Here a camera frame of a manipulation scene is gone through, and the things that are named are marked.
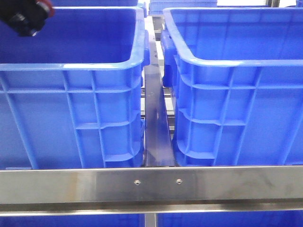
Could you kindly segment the blue plastic crate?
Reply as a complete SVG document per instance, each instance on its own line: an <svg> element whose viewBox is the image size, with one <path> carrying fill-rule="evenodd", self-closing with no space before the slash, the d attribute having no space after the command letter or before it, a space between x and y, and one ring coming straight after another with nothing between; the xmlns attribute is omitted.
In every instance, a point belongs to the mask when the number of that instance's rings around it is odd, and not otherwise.
<svg viewBox="0 0 303 227"><path fill-rule="evenodd" d="M1 24L1 169L141 166L149 63L141 8L58 7L33 37Z"/></svg>
<svg viewBox="0 0 303 227"><path fill-rule="evenodd" d="M180 166L303 163L302 8L166 8Z"/></svg>

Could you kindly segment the left blue plastic crate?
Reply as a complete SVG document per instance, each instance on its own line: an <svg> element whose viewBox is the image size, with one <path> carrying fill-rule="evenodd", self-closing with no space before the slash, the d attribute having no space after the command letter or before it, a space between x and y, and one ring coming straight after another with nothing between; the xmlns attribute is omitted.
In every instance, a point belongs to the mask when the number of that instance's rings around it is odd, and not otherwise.
<svg viewBox="0 0 303 227"><path fill-rule="evenodd" d="M149 63L141 8L58 7L33 37L1 24L1 169L141 166Z"/></svg>

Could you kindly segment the steel centre divider bar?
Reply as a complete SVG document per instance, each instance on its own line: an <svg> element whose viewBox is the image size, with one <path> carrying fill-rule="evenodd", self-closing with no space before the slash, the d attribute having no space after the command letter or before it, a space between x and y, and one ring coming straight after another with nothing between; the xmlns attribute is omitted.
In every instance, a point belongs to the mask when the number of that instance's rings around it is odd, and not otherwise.
<svg viewBox="0 0 303 227"><path fill-rule="evenodd" d="M161 82L156 41L151 39L150 65L145 74L145 166L175 166L169 123Z"/></svg>

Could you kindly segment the red mushroom push button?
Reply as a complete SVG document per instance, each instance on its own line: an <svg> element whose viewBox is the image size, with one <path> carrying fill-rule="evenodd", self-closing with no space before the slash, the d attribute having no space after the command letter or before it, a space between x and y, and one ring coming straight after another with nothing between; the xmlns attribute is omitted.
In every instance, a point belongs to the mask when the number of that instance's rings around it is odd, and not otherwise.
<svg viewBox="0 0 303 227"><path fill-rule="evenodd" d="M54 15L49 0L2 0L0 20L21 37L35 36Z"/></svg>

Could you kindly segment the lower right blue crate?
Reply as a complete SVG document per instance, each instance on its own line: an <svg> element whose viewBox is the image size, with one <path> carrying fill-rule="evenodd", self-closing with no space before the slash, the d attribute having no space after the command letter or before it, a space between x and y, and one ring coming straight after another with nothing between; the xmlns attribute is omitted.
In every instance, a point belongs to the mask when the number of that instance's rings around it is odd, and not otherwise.
<svg viewBox="0 0 303 227"><path fill-rule="evenodd" d="M160 227L301 227L303 212L243 211L164 213L158 215Z"/></svg>

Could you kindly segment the rear left blue crate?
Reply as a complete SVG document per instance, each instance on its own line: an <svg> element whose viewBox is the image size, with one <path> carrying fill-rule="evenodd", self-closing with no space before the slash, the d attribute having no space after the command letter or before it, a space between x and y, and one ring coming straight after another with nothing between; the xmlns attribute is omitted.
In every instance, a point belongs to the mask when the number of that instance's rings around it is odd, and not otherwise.
<svg viewBox="0 0 303 227"><path fill-rule="evenodd" d="M51 3L55 7L139 7L147 17L143 0L52 0Z"/></svg>

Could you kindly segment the rear right blue crate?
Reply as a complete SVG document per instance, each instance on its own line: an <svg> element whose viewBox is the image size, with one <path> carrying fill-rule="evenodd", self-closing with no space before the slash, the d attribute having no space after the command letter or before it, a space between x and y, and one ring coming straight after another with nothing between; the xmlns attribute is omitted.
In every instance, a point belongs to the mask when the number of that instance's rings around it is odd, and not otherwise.
<svg viewBox="0 0 303 227"><path fill-rule="evenodd" d="M165 8L216 7L216 0L151 0L149 15L162 15Z"/></svg>

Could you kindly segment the stainless steel shelf rail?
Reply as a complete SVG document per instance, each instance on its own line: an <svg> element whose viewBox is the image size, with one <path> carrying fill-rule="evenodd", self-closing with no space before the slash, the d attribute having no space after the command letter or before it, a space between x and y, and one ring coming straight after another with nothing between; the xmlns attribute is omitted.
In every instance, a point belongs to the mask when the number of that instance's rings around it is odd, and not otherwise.
<svg viewBox="0 0 303 227"><path fill-rule="evenodd" d="M13 170L1 216L301 210L302 166Z"/></svg>

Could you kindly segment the right blue plastic crate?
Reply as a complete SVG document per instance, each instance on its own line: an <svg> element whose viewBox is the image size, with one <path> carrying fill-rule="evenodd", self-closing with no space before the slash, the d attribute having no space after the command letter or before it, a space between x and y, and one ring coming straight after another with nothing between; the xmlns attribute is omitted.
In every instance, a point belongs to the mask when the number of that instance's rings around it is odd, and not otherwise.
<svg viewBox="0 0 303 227"><path fill-rule="evenodd" d="M303 163L302 8L166 8L180 166Z"/></svg>

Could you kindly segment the lower left blue crate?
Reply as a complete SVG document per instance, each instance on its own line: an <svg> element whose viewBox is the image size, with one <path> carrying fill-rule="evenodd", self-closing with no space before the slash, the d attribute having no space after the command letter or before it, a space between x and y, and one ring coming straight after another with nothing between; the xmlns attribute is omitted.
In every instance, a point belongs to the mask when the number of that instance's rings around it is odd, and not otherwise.
<svg viewBox="0 0 303 227"><path fill-rule="evenodd" d="M141 214L1 217L2 227L143 227Z"/></svg>

